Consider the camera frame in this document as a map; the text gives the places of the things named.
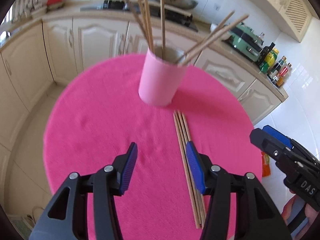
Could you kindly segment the person right hand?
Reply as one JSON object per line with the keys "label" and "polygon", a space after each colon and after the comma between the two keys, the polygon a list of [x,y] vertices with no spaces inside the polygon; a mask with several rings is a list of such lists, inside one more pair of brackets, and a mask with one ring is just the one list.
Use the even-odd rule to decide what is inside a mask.
{"label": "person right hand", "polygon": [[289,217],[285,219],[292,239],[319,239],[319,211],[295,195],[285,205]]}

